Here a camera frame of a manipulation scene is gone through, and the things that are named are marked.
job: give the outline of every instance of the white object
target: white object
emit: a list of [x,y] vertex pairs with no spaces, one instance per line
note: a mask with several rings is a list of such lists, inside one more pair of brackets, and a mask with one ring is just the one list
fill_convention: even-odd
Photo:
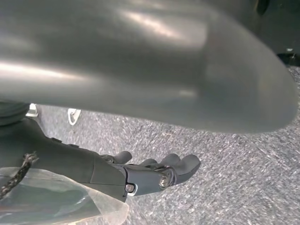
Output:
[[69,123],[74,126],[78,120],[81,112],[80,109],[68,109]]
[[26,113],[28,117],[38,117],[38,109],[36,108],[36,104],[31,103],[29,111]]

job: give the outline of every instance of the transparent plastic sheet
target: transparent plastic sheet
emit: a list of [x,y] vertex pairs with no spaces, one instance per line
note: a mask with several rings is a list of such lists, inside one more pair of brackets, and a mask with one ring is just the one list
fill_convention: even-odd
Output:
[[[0,187],[17,170],[0,168]],[[90,220],[98,225],[121,225],[127,213],[128,206],[124,202],[41,169],[29,169],[0,202],[2,225],[90,224]]]

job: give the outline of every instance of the carpeted floor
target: carpeted floor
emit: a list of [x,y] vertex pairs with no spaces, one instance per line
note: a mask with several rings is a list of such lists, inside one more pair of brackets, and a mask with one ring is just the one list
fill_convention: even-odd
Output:
[[[300,69],[291,72],[300,85]],[[232,135],[83,111],[39,106],[46,134],[101,154],[127,150],[133,163],[169,153],[196,154],[199,172],[164,192],[131,197],[125,224],[300,224],[300,117],[274,133]]]

